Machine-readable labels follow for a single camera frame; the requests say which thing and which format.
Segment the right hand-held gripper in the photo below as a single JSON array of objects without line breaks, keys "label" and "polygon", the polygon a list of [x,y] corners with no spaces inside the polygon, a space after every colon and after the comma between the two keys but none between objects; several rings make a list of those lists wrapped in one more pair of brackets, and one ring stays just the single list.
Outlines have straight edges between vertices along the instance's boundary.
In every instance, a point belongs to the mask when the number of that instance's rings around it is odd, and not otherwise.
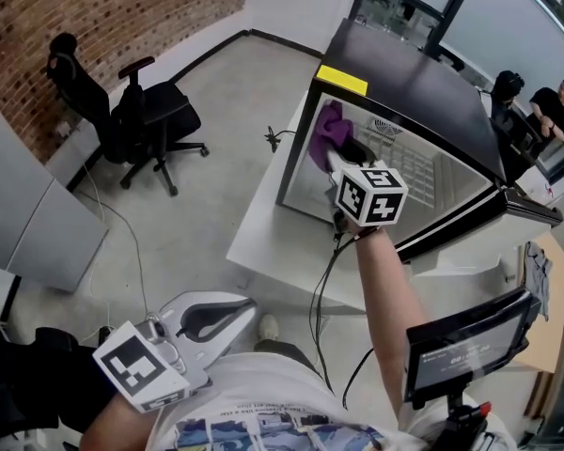
[{"label": "right hand-held gripper", "polygon": [[327,151],[333,224],[336,233],[359,227],[391,226],[400,218],[408,186],[394,168],[378,159],[370,148],[360,149],[360,166],[345,161],[336,150]]}]

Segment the purple cleaning cloth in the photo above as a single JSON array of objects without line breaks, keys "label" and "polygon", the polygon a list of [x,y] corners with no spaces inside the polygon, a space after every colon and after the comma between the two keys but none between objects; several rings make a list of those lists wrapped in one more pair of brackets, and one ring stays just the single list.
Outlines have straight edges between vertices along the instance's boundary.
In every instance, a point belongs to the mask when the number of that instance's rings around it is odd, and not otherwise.
[{"label": "purple cleaning cloth", "polygon": [[343,117],[342,103],[332,100],[321,108],[316,119],[309,142],[309,156],[321,171],[329,172],[328,150],[341,151],[350,137],[353,137],[353,123]]}]

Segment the black mini fridge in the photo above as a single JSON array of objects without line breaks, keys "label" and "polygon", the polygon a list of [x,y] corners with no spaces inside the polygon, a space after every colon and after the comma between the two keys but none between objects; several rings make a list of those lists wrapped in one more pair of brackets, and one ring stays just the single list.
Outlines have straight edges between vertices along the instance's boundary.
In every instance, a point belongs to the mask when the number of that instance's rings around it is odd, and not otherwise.
[{"label": "black mini fridge", "polygon": [[[487,225],[502,216],[518,218],[531,241],[558,226],[562,214],[508,185],[491,123],[491,108],[454,71],[385,33],[343,21],[324,54],[305,99],[277,203],[333,224],[334,182],[308,153],[321,108],[336,100],[343,117],[395,123],[435,153],[435,207],[409,196],[394,225],[387,225],[405,263]],[[355,137],[338,153],[360,166]]]}]

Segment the person's left forearm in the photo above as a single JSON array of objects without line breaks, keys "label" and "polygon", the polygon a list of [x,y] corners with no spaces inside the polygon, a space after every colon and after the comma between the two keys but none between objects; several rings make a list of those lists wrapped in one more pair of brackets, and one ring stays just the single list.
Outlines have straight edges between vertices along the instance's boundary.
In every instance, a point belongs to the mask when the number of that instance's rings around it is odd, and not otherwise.
[{"label": "person's left forearm", "polygon": [[158,411],[141,413],[113,397],[83,434],[79,451],[145,451]]}]

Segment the person's left shoe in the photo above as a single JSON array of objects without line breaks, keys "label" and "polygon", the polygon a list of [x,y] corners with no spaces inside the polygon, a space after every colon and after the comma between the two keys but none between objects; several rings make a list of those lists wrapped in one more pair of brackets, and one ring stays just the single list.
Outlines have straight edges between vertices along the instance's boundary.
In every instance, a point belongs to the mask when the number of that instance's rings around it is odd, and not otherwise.
[{"label": "person's left shoe", "polygon": [[279,326],[276,318],[271,314],[262,315],[258,323],[258,341],[277,341],[278,338]]}]

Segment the person's left leg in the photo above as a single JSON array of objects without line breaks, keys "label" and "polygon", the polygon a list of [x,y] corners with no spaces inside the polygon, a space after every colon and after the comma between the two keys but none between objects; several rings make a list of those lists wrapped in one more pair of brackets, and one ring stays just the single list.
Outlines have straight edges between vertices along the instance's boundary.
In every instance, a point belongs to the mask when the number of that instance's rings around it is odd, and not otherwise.
[{"label": "person's left leg", "polygon": [[306,366],[319,377],[321,374],[316,370],[315,366],[307,359],[305,354],[295,345],[287,342],[281,342],[273,339],[262,339],[257,342],[253,348],[254,352],[267,352],[287,357],[297,363]]}]

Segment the white table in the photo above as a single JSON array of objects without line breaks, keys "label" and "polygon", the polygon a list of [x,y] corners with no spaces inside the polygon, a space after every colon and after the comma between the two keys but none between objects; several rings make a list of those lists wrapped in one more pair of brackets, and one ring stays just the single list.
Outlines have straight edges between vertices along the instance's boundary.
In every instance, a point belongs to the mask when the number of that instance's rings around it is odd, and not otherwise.
[{"label": "white table", "polygon": [[[292,141],[283,138],[227,252],[258,274],[254,290],[285,303],[282,286],[310,295],[335,247],[330,226],[275,203]],[[518,218],[502,216],[414,259],[407,271],[426,313],[438,319],[511,289],[515,249],[526,239]]]}]

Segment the person's white printed shirt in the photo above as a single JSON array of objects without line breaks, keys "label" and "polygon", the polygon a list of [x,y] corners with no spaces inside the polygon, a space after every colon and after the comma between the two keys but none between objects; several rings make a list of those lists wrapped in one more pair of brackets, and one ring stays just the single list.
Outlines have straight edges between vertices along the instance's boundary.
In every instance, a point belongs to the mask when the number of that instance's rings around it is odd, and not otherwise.
[{"label": "person's white printed shirt", "polygon": [[166,408],[145,451],[430,451],[447,419],[433,401],[397,428],[360,423],[313,371],[261,352],[220,358],[212,385]]}]

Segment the black-framed window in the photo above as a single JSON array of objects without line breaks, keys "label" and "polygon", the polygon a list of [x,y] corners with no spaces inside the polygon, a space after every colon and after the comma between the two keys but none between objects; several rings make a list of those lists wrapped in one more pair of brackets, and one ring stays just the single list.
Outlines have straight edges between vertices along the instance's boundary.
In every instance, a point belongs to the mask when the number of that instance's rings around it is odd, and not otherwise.
[{"label": "black-framed window", "polygon": [[[564,116],[564,0],[354,0],[350,17],[481,89],[503,70],[520,75],[525,84],[513,106],[525,117],[534,94],[548,87]],[[544,143],[537,167],[550,181],[564,177],[564,137]]]}]

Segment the grey cabinet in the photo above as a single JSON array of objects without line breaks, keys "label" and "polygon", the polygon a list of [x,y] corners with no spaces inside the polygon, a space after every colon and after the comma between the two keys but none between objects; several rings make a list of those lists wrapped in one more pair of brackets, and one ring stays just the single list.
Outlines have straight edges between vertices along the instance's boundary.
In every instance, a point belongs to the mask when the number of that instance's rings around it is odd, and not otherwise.
[{"label": "grey cabinet", "polygon": [[74,292],[106,232],[0,112],[0,269]]}]

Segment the black mesh office chair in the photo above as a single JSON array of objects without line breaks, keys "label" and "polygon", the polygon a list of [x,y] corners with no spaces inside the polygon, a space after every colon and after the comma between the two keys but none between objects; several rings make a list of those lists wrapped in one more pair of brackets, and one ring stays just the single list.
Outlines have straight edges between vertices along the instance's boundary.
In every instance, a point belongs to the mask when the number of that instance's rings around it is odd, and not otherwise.
[{"label": "black mesh office chair", "polygon": [[94,127],[108,162],[132,166],[120,181],[121,188],[129,189],[140,170],[155,162],[153,171],[163,174],[169,194],[176,196],[178,188],[166,168],[168,154],[184,150],[197,150],[203,157],[210,154],[204,143],[183,140],[201,127],[188,97],[170,81],[148,88],[139,84],[139,71],[155,63],[148,56],[119,71],[118,78],[128,84],[118,105],[111,107],[106,91],[77,60],[76,49],[77,39],[70,33],[61,33],[50,43],[46,74],[57,95]]}]

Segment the grey shirt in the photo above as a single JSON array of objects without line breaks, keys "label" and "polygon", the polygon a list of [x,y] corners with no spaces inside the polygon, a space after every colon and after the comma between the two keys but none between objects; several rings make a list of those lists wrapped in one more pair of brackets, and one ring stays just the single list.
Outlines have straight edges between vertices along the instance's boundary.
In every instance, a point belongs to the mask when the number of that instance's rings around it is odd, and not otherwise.
[{"label": "grey shirt", "polygon": [[524,285],[540,301],[539,314],[549,320],[549,274],[553,262],[535,242],[529,241],[524,250]]}]

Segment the black chest-mounted monitor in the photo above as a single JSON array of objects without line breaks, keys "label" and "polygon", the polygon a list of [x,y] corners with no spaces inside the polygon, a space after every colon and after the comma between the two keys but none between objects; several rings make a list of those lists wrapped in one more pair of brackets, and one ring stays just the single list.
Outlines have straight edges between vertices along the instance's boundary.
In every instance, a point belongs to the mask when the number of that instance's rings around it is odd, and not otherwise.
[{"label": "black chest-mounted monitor", "polygon": [[506,366],[528,347],[541,301],[525,287],[406,331],[403,401],[414,409],[459,397],[471,381]]}]

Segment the light wooden table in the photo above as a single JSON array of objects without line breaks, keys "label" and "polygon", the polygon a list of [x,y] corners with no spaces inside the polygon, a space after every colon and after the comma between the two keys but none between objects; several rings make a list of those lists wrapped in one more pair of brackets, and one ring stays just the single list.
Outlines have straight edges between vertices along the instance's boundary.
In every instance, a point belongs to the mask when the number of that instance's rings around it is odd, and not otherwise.
[{"label": "light wooden table", "polygon": [[527,333],[529,346],[515,358],[526,370],[555,373],[564,332],[564,250],[551,232],[534,239],[553,262],[549,272],[549,320],[538,316]]}]

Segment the black monitor mount, red button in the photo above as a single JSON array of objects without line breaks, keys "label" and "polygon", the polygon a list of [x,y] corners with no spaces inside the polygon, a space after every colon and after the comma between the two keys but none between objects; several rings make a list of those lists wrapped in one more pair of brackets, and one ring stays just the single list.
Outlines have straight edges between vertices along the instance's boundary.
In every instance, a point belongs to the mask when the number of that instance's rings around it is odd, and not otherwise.
[{"label": "black monitor mount, red button", "polygon": [[479,436],[488,426],[492,403],[468,405],[464,401],[466,385],[450,393],[447,398],[448,416],[437,444],[448,451],[472,451]]}]

